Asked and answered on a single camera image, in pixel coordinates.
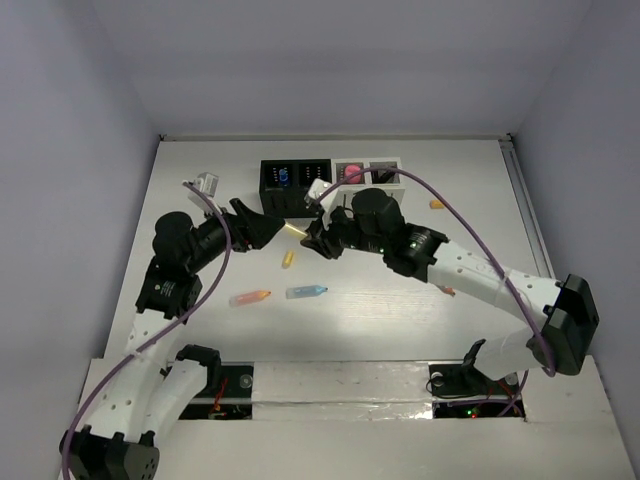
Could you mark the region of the yellow pencil-shaped pen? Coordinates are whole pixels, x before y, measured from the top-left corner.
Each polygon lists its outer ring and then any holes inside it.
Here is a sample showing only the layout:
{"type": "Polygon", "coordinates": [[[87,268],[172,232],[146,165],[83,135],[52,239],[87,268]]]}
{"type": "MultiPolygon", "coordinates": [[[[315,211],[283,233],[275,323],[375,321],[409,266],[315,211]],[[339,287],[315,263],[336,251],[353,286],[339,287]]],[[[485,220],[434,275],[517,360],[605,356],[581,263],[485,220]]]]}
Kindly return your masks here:
{"type": "Polygon", "coordinates": [[[303,229],[298,228],[297,226],[288,222],[284,224],[284,229],[289,233],[298,236],[299,238],[304,238],[307,235],[307,233],[303,229]]]}

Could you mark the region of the yellow pen cap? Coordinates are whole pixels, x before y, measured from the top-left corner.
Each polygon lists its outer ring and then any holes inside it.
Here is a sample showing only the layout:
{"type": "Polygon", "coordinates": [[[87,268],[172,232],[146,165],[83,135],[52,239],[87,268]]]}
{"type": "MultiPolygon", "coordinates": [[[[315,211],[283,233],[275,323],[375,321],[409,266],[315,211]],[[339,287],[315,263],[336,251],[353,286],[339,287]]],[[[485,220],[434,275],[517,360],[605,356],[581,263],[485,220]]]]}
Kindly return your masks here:
{"type": "Polygon", "coordinates": [[[288,269],[293,264],[295,252],[293,250],[287,251],[282,260],[282,268],[288,269]]]}

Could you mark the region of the pink glue stick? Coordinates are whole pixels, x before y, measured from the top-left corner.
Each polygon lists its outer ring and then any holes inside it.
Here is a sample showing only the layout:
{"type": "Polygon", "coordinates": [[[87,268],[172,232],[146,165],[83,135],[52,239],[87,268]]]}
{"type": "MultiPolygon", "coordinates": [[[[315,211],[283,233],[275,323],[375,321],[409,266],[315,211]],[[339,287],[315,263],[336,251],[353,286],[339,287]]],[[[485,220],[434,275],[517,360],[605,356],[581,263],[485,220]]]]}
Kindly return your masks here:
{"type": "Polygon", "coordinates": [[[348,164],[344,168],[344,178],[349,185],[361,184],[364,182],[361,164],[348,164]]]}

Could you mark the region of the blue black highlighter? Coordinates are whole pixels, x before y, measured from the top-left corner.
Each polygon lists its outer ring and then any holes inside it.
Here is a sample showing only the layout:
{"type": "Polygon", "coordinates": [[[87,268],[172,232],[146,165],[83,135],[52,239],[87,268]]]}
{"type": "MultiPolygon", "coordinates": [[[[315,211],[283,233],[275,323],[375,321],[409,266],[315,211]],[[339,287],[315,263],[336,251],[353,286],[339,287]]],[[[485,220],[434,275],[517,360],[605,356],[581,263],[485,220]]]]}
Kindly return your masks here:
{"type": "Polygon", "coordinates": [[[391,170],[378,170],[372,173],[374,184],[394,184],[397,182],[397,174],[391,170]]]}

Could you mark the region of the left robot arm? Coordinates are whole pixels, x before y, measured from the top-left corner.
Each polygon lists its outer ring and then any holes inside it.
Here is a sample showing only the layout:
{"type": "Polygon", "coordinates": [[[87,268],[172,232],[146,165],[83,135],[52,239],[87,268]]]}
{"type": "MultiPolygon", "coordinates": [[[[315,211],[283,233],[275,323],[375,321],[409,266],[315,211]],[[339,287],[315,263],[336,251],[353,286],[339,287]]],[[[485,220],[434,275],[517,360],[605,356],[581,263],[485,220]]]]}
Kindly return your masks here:
{"type": "Polygon", "coordinates": [[[189,317],[212,295],[199,272],[233,252],[264,248],[284,220],[249,209],[204,202],[205,220],[184,212],[161,216],[154,226],[153,256],[135,303],[123,358],[87,395],[60,443],[65,479],[152,479],[159,444],[197,394],[221,383],[218,350],[174,347],[189,317]]]}

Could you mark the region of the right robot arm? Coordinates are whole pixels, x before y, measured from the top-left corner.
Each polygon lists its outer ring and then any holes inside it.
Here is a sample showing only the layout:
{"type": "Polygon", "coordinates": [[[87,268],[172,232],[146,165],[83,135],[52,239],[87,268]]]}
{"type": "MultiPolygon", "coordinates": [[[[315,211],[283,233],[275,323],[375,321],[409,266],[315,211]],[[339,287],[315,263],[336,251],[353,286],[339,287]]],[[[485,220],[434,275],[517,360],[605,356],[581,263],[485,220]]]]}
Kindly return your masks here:
{"type": "Polygon", "coordinates": [[[317,180],[305,200],[317,218],[306,230],[304,247],[330,260],[347,249],[379,254],[403,277],[449,287],[524,322],[515,333],[473,344],[460,368],[468,390],[482,392],[508,374],[533,368],[580,373],[599,325],[582,277],[559,281],[495,266],[441,232],[406,222],[399,203],[379,188],[357,192],[343,207],[332,185],[317,180]]]}

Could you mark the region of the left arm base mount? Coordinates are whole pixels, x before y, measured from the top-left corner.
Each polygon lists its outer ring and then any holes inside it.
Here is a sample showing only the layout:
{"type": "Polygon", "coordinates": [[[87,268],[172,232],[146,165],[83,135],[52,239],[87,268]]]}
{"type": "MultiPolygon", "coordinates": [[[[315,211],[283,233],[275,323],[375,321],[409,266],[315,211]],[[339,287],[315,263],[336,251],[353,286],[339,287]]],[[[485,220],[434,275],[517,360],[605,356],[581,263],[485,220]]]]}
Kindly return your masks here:
{"type": "Polygon", "coordinates": [[[253,377],[253,364],[223,364],[218,384],[197,394],[179,419],[251,420],[253,377]]]}

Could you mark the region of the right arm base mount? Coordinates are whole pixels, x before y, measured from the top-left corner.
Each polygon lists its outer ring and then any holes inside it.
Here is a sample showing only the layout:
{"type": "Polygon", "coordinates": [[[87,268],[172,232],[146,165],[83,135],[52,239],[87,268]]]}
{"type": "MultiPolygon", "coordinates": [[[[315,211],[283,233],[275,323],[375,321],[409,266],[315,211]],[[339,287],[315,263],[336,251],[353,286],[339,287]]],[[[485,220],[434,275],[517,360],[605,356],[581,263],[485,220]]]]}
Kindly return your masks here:
{"type": "Polygon", "coordinates": [[[436,418],[526,417],[517,373],[492,379],[476,368],[485,343],[476,341],[460,362],[429,365],[425,389],[435,400],[436,418]]]}

